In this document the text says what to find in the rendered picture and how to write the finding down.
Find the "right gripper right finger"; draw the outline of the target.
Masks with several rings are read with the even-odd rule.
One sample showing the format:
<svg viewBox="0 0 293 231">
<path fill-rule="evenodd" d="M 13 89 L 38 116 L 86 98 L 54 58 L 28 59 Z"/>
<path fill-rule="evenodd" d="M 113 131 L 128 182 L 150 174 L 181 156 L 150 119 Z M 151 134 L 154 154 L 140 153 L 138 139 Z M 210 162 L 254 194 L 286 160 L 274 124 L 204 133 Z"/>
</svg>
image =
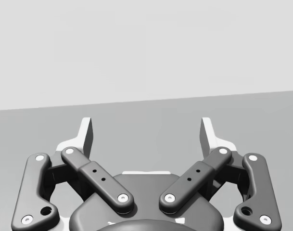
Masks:
<svg viewBox="0 0 293 231">
<path fill-rule="evenodd" d="M 236 184 L 242 196 L 232 216 L 243 231 L 281 231 L 282 222 L 266 159 L 261 154 L 241 156 L 234 143 L 216 136 L 212 121 L 201 119 L 203 160 L 193 164 L 159 197 L 165 214 L 179 212 L 196 194 L 210 200 L 226 183 Z"/>
</svg>

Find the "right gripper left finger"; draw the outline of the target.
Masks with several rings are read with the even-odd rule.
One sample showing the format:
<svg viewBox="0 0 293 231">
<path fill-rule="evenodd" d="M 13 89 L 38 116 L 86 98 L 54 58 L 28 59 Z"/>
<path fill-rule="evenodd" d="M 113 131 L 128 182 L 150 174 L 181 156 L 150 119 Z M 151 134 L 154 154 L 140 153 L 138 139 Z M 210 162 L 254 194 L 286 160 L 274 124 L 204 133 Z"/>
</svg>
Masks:
<svg viewBox="0 0 293 231">
<path fill-rule="evenodd" d="M 90 117 L 82 119 L 76 137 L 58 144 L 55 153 L 32 154 L 26 160 L 13 212 L 13 231 L 50 231 L 61 216 L 51 196 L 57 184 L 68 182 L 87 200 L 97 194 L 118 214 L 134 209 L 134 197 L 101 165 L 89 159 L 93 143 Z"/>
</svg>

